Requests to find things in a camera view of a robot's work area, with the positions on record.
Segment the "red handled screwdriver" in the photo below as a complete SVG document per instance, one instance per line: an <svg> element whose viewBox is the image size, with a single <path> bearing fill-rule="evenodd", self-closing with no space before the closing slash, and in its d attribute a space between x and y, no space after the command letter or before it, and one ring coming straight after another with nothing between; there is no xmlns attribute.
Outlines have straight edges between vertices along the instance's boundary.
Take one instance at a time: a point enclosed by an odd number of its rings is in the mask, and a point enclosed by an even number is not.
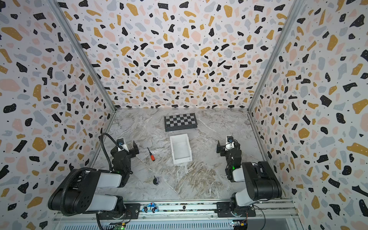
<svg viewBox="0 0 368 230"><path fill-rule="evenodd" d="M155 157L154 157L154 155L152 154L152 152L150 151L149 148L147 148L147 149L148 149L149 156L150 156L151 160L154 162L156 160Z"/></svg>

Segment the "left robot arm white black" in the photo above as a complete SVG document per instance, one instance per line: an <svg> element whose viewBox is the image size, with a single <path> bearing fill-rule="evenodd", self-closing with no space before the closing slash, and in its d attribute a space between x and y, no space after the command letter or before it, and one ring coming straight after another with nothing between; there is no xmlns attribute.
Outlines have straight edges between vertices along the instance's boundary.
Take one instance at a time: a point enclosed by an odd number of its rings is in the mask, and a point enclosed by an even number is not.
<svg viewBox="0 0 368 230"><path fill-rule="evenodd" d="M129 149L123 139L111 150L111 170L73 169L48 200L48 208L64 216L104 214L114 219L126 214L123 197L98 194L98 189L123 188L130 176L131 159L140 153L137 144Z"/></svg>

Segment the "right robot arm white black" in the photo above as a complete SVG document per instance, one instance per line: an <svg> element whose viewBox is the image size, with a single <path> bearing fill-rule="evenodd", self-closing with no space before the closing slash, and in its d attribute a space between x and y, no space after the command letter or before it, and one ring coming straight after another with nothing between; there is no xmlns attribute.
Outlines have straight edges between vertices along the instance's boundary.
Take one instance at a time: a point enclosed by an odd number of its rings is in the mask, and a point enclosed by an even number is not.
<svg viewBox="0 0 368 230"><path fill-rule="evenodd" d="M217 143L216 152L225 157L225 174L232 183L244 183L245 189L233 193L227 202L218 202L220 218L255 216L254 204L282 197L281 184L267 161L243 162L241 145L228 136L225 145Z"/></svg>

